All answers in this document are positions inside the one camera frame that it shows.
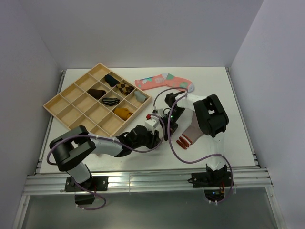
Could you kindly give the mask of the taupe sock with red stripes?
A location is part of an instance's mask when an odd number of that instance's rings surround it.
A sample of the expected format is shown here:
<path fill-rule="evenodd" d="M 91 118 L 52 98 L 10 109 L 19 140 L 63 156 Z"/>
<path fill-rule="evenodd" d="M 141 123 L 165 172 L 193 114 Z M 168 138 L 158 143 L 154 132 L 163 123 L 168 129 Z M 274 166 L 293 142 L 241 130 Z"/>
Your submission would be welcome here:
<path fill-rule="evenodd" d="M 189 148 L 193 145 L 201 136 L 203 136 L 201 131 L 196 113 L 193 112 L 192 121 L 182 135 L 176 140 L 176 143 L 183 149 Z"/>

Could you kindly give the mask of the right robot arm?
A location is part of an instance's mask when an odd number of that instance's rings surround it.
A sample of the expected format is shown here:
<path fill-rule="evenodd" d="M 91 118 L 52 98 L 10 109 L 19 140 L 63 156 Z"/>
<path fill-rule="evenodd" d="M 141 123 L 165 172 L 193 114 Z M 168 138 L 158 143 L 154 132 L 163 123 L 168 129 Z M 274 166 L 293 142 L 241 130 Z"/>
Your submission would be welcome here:
<path fill-rule="evenodd" d="M 176 121 L 185 110 L 192 111 L 190 125 L 178 139 L 178 143 L 188 148 L 200 137 L 206 136 L 210 141 L 210 154 L 193 161 L 187 161 L 174 153 L 174 156 L 184 164 L 196 164 L 204 161 L 206 172 L 202 175 L 192 177 L 194 186 L 229 186 L 233 182 L 233 170 L 224 155 L 224 133 L 229 124 L 229 118 L 217 95 L 196 96 L 183 92 L 169 93 L 165 98 L 165 103 L 170 111 L 166 120 L 166 136 L 171 150 L 173 144 L 171 136 L 177 128 Z"/>

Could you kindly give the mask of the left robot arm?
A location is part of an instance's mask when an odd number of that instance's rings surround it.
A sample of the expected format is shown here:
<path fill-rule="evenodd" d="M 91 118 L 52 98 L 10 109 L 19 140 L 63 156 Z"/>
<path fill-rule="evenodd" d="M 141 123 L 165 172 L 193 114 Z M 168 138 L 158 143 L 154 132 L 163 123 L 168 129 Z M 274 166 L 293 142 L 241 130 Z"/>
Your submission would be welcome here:
<path fill-rule="evenodd" d="M 47 162 L 69 174 L 70 185 L 81 190 L 92 190 L 99 184 L 83 163 L 88 155 L 125 157 L 133 151 L 148 153 L 155 150 L 163 139 L 163 136 L 159 137 L 159 131 L 148 130 L 143 125 L 112 138 L 97 136 L 80 125 L 51 141 Z"/>

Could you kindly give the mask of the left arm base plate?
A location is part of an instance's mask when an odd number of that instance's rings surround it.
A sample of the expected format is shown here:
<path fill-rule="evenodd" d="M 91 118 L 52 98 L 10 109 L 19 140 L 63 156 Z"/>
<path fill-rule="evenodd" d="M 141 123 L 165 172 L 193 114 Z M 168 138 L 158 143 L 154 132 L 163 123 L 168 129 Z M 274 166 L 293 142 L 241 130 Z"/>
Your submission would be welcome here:
<path fill-rule="evenodd" d="M 108 188 L 108 176 L 93 176 L 83 183 L 79 183 L 82 188 L 89 191 L 106 191 Z M 72 177 L 67 177 L 64 188 L 65 192 L 80 192 L 83 189 L 79 188 Z"/>

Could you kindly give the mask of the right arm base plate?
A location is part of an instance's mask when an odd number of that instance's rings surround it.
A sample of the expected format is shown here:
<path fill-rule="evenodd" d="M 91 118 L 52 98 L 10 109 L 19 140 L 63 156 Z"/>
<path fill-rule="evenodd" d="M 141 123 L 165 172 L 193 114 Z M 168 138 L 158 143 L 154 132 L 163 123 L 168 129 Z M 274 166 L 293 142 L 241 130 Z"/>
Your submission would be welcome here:
<path fill-rule="evenodd" d="M 193 188 L 201 187 L 230 187 L 232 178 L 230 172 L 217 174 L 214 172 L 192 173 L 191 178 L 187 180 Z"/>

